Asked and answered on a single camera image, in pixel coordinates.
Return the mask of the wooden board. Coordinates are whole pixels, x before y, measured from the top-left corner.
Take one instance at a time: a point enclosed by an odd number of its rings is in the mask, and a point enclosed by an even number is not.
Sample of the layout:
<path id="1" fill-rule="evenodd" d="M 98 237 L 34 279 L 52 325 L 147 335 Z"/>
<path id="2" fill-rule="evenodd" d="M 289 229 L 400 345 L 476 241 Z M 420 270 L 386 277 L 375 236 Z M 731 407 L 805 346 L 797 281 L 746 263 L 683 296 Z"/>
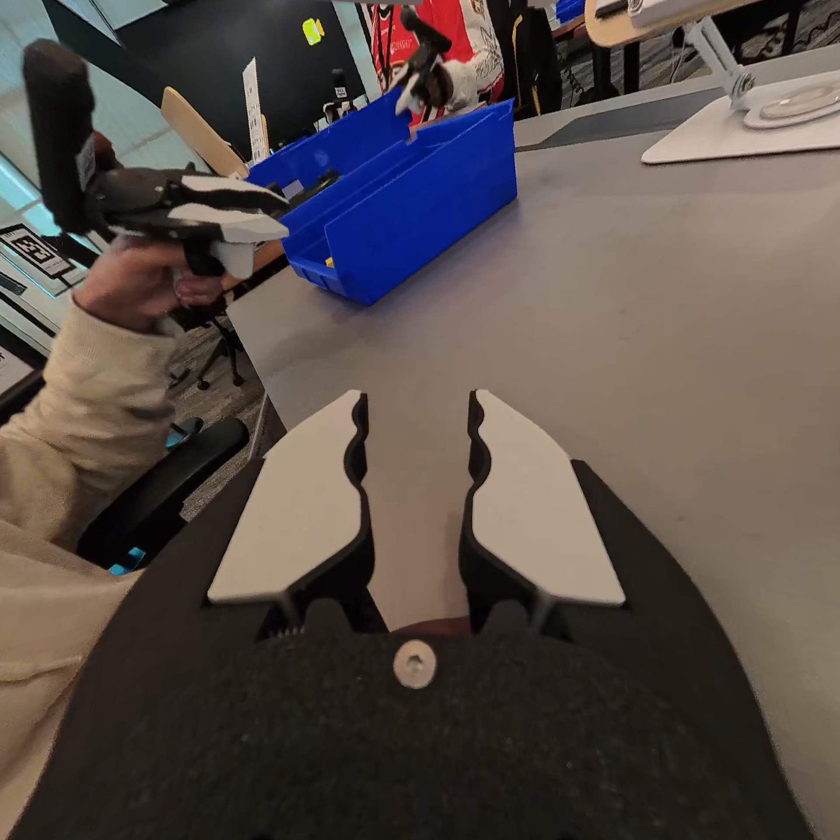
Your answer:
<path id="1" fill-rule="evenodd" d="M 161 116 L 215 174 L 233 176 L 242 180 L 248 177 L 248 165 L 197 110 L 172 87 L 163 89 Z"/>

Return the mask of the person's left forearm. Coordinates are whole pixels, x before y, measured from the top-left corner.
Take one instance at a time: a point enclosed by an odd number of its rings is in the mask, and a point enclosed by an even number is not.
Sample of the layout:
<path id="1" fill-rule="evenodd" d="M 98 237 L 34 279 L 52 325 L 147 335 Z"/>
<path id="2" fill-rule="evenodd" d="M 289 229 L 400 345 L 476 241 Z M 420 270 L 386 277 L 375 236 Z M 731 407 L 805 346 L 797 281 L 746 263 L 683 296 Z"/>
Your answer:
<path id="1" fill-rule="evenodd" d="M 2 558 L 72 552 L 84 531 L 163 456 L 168 368 L 183 331 L 105 323 L 72 304 L 44 386 L 1 431 Z"/>

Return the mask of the blue plastic bin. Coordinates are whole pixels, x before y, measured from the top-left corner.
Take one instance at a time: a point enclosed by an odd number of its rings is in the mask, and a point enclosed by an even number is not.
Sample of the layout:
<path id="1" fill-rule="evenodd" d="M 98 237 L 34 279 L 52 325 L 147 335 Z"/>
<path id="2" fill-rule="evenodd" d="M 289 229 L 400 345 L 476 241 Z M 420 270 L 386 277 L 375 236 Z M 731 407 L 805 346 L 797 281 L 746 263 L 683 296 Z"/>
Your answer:
<path id="1" fill-rule="evenodd" d="M 411 111 L 396 114 L 403 90 L 387 92 L 326 129 L 283 147 L 250 168 L 247 182 L 280 188 L 315 185 L 328 172 L 346 175 L 397 143 L 410 138 Z"/>
<path id="2" fill-rule="evenodd" d="M 514 142 L 511 101 L 420 129 L 287 216 L 290 267 L 372 306 L 517 197 Z"/>

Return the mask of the black jacket with yellow trim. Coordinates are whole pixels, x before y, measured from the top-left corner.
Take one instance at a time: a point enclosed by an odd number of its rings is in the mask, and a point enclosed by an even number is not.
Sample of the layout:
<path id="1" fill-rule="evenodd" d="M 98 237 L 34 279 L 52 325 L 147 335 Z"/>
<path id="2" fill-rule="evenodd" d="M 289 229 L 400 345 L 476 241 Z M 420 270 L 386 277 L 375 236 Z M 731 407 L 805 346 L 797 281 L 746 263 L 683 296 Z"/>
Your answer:
<path id="1" fill-rule="evenodd" d="M 500 98 L 512 101 L 514 121 L 561 110 L 563 82 L 544 7 L 526 1 L 489 1 L 504 68 Z"/>

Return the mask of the white document stand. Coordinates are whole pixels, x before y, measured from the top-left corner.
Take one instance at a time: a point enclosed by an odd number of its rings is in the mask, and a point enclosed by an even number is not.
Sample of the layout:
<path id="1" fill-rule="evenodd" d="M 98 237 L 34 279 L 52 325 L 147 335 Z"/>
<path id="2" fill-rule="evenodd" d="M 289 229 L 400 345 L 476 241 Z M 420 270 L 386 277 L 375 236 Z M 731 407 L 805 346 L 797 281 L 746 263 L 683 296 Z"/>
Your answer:
<path id="1" fill-rule="evenodd" d="M 746 7 L 753 10 L 755 1 L 664 1 L 627 2 L 613 14 L 599 17 L 596 1 L 587 1 L 584 24 L 590 41 L 600 47 L 626 46 L 651 39 L 666 30 L 690 25 L 704 17 L 728 14 Z"/>

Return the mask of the white metal stand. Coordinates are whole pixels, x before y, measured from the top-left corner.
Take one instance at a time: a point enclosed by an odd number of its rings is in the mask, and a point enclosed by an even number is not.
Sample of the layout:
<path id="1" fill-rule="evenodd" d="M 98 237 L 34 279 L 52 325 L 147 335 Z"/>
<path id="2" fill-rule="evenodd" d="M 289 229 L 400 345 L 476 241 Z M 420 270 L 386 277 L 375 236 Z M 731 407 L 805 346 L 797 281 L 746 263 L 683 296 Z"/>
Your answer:
<path id="1" fill-rule="evenodd" d="M 710 16 L 685 29 L 724 96 L 650 147 L 646 165 L 745 159 L 839 148 L 839 73 L 756 86 Z"/>

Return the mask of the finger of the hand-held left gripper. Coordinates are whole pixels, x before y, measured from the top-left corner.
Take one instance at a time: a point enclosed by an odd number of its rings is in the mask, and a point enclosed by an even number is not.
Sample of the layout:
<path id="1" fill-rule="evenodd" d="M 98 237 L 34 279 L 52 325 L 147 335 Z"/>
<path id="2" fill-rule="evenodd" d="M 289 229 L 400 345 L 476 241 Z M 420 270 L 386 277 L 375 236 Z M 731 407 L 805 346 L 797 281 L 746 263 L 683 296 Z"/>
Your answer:
<path id="1" fill-rule="evenodd" d="M 290 234 L 286 225 L 258 209 L 222 209 L 190 203 L 173 208 L 167 217 L 194 228 L 210 227 L 213 232 L 203 236 L 226 243 L 262 243 Z"/>
<path id="2" fill-rule="evenodd" d="M 184 172 L 179 190 L 183 203 L 197 203 L 216 209 L 259 211 L 277 216 L 291 210 L 290 202 L 281 193 L 237 178 Z"/>

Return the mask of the person's cream sweatshirt torso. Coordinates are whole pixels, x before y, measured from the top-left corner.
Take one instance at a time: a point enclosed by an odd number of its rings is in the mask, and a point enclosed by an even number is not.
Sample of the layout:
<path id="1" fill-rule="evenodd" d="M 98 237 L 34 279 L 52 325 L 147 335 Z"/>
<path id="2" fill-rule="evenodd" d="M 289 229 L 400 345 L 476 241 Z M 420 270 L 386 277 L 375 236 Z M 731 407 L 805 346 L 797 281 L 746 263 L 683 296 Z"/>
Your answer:
<path id="1" fill-rule="evenodd" d="M 113 575 L 2 523 L 2 838 L 35 791 L 92 649 L 142 574 Z"/>

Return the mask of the white metal bracket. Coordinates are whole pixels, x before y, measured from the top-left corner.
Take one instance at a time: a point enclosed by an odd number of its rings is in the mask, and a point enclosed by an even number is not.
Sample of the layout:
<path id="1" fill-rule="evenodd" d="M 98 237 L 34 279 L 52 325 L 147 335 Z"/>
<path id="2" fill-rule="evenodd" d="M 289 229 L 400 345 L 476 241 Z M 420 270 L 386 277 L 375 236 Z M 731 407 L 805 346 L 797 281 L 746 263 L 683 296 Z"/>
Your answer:
<path id="1" fill-rule="evenodd" d="M 250 164 L 256 165 L 270 156 L 270 144 L 266 117 L 262 112 L 259 98 L 259 83 L 256 58 L 243 70 L 245 105 L 248 120 L 248 138 L 250 142 Z"/>

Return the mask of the dark monitor screen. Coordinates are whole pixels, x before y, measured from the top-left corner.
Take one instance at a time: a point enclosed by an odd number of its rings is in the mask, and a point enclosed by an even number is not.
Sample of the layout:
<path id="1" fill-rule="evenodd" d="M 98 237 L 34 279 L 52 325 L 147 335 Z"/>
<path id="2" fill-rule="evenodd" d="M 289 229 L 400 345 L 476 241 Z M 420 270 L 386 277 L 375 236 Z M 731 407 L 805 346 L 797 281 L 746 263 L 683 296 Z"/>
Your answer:
<path id="1" fill-rule="evenodd" d="M 302 32 L 307 18 L 319 18 L 324 30 L 315 46 Z M 242 74 L 251 59 L 274 150 L 315 130 L 323 105 L 334 99 L 334 70 L 343 71 L 352 100 L 379 96 L 367 30 L 353 3 L 195 1 L 163 3 L 115 34 L 156 79 L 249 156 Z"/>

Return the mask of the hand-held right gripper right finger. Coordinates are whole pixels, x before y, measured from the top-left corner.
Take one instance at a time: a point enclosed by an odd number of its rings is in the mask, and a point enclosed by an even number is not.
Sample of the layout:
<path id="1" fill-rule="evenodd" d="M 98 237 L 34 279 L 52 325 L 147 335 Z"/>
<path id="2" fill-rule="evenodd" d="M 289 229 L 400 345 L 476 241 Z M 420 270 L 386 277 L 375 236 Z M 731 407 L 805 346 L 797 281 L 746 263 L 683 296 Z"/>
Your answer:
<path id="1" fill-rule="evenodd" d="M 538 630 L 559 605 L 622 608 L 613 567 L 572 458 L 486 389 L 469 394 L 468 472 L 458 542 L 471 630 L 513 601 Z"/>

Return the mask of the black white printed marker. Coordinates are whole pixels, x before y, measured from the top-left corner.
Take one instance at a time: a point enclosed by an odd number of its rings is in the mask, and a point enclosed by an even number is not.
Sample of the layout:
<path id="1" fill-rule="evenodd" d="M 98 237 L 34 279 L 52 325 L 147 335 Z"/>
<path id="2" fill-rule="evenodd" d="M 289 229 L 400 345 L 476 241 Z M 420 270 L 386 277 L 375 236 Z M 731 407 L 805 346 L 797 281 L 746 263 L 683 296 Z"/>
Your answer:
<path id="1" fill-rule="evenodd" d="M 50 279 L 64 280 L 76 267 L 24 224 L 1 228 L 2 243 Z"/>

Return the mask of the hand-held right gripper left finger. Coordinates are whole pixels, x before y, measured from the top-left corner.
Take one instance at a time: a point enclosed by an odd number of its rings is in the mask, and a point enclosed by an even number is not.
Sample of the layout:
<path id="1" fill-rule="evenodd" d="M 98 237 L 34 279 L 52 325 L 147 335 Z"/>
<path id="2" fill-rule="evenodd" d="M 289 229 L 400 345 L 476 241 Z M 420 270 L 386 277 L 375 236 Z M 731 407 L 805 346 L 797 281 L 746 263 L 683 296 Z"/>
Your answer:
<path id="1" fill-rule="evenodd" d="M 368 395 L 348 390 L 294 426 L 261 467 L 206 598 L 272 605 L 285 629 L 321 599 L 352 629 L 375 633 L 375 546 L 368 497 Z"/>

